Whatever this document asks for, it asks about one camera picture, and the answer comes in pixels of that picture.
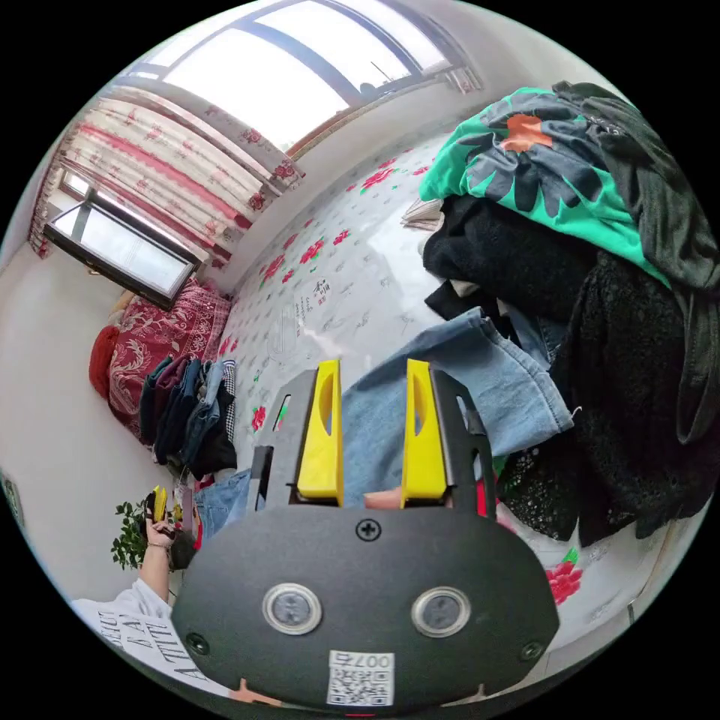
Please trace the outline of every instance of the red patterned blanket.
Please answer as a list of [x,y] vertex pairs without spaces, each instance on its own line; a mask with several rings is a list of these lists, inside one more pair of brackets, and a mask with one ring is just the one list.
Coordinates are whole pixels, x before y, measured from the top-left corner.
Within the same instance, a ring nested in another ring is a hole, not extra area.
[[230,302],[190,280],[170,311],[136,296],[127,306],[109,368],[108,404],[115,417],[140,438],[138,407],[146,375],[168,355],[206,360],[218,356]]

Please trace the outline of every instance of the printed number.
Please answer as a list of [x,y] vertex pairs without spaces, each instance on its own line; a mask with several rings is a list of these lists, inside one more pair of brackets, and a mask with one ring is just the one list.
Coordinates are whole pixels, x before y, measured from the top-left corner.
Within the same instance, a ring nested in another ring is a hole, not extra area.
[[377,655],[368,655],[367,658],[360,655],[355,659],[356,668],[387,668],[389,665],[390,660],[387,655],[381,655],[379,658]]

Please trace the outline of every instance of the black lace fabric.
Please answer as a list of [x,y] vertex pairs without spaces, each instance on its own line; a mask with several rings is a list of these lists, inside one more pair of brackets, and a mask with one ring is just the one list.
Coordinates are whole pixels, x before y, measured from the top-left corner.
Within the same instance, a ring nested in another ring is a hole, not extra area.
[[575,427],[512,455],[499,498],[519,520],[583,546],[637,521],[645,538],[702,509],[720,476],[720,422],[697,442],[676,435],[683,318],[672,294],[600,251],[550,375]]

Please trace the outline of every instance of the qr code sticker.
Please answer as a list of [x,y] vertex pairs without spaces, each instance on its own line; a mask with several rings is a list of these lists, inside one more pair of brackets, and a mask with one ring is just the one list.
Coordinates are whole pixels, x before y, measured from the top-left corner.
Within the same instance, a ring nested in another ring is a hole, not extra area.
[[328,664],[328,705],[392,705],[395,693],[394,653],[331,650]]

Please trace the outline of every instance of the red floral curtain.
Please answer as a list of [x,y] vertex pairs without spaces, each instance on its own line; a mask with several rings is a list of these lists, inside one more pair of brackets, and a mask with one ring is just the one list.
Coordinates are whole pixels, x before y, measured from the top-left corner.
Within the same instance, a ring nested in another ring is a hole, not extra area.
[[[183,244],[200,246],[223,269],[257,217],[304,177],[282,151],[235,118],[220,124],[232,127],[229,138],[142,87],[111,85],[102,95],[66,133],[43,186],[46,201],[64,167]],[[43,225],[41,212],[30,238],[41,256],[48,249]]]

